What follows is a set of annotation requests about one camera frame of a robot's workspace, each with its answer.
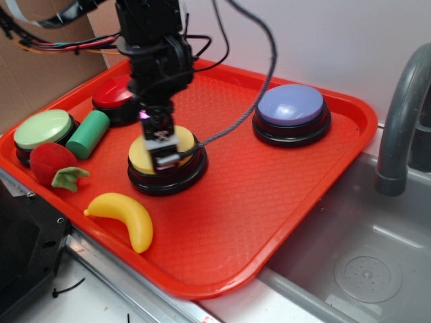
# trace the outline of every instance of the gray braided cable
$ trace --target gray braided cable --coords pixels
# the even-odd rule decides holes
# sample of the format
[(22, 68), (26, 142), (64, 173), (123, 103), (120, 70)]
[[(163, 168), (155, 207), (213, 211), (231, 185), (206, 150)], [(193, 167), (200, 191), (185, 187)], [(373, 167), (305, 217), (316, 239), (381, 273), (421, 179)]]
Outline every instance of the gray braided cable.
[(275, 66), (277, 63), (277, 47), (275, 45), (275, 39), (271, 33), (271, 30), (268, 28), (268, 26), (266, 25), (265, 22), (263, 22), (261, 19), (259, 19), (257, 16), (255, 16), (254, 14), (252, 14), (251, 12), (247, 11), (246, 9), (244, 9), (243, 7), (241, 7), (239, 4), (237, 4), (234, 0), (226, 0), (233, 8), (235, 8), (236, 10), (238, 10), (242, 15), (245, 15), (248, 19), (253, 20), (254, 22), (256, 22), (257, 24), (259, 24), (262, 29), (265, 31), (268, 40), (270, 42), (271, 45), (271, 65), (268, 71), (268, 74), (265, 78), (265, 81), (263, 82), (263, 86), (259, 92), (259, 94), (256, 97), (256, 100), (254, 101), (254, 103), (250, 106), (250, 108), (248, 108), (248, 110), (232, 125), (230, 125), (228, 128), (226, 128), (225, 130), (211, 136), (210, 138), (198, 143), (196, 146), (194, 146), (194, 148), (185, 151), (183, 153), (179, 153), (179, 156), (181, 159), (186, 158), (187, 156), (193, 155), (196, 151), (198, 151), (199, 149), (201, 149), (203, 146), (207, 145), (208, 143), (211, 143), (212, 141), (215, 141), (216, 139), (219, 139), (225, 135), (227, 135), (228, 133), (231, 133), (233, 130), (235, 130), (236, 128), (238, 128), (256, 109), (257, 105), (259, 104), (259, 102), (261, 101), (262, 97), (264, 96), (265, 92), (267, 91), (269, 84), (271, 82), (271, 78), (273, 76), (274, 70), (275, 70)]

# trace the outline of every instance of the yellow banana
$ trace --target yellow banana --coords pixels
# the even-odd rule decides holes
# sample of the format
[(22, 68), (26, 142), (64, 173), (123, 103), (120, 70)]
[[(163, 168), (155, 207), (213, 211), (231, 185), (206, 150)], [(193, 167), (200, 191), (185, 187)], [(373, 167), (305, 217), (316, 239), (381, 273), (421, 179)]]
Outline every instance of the yellow banana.
[(129, 231), (132, 248), (140, 254), (153, 240), (153, 223), (147, 209), (131, 197), (119, 193), (97, 196), (84, 211), (85, 216), (108, 217), (123, 222)]

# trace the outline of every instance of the green button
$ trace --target green button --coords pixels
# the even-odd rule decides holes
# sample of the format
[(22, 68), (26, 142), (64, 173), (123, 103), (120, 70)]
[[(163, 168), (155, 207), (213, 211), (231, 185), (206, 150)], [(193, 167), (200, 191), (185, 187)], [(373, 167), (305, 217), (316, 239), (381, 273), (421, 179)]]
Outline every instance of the green button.
[(72, 120), (64, 110), (48, 110), (24, 121), (16, 129), (13, 139), (22, 149), (34, 149), (42, 143), (54, 143), (66, 135)]

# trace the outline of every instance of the orange tray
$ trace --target orange tray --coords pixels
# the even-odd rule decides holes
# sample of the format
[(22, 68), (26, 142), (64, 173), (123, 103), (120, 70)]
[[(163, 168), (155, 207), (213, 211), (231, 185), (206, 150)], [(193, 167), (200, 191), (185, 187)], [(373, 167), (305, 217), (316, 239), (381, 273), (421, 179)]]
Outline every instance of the orange tray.
[[(42, 110), (64, 109), (82, 121), (92, 109), (94, 89), (128, 73), (125, 61)], [(263, 80), (263, 75), (227, 66), (197, 73), (173, 98), (175, 123), (204, 140), (254, 102)], [(288, 83), (273, 79), (271, 86)], [(141, 194), (127, 177), (128, 150), (141, 135), (138, 123), (109, 129), (90, 159), (79, 162), (90, 177), (79, 179), (75, 194), (39, 185), (18, 161), (13, 146), (18, 124), (0, 138), (0, 167), (159, 288), (187, 299), (216, 297), (255, 277), (373, 137), (377, 119), (367, 104), (320, 90), (333, 117), (326, 137), (307, 147), (271, 147), (255, 138), (249, 118), (206, 147), (209, 167), (203, 178), (173, 196)], [(84, 216), (90, 201), (105, 192), (129, 195), (150, 212), (154, 240), (146, 252), (132, 250), (120, 221)]]

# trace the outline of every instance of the sink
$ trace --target sink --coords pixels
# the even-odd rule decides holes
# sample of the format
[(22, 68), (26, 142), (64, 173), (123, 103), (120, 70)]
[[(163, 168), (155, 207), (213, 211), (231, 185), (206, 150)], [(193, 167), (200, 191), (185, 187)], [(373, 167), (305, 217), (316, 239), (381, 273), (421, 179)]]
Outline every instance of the sink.
[(431, 176), (409, 170), (404, 194), (387, 197), (373, 187), (376, 163), (362, 153), (259, 278), (275, 272), (273, 285), (328, 322), (431, 322)]

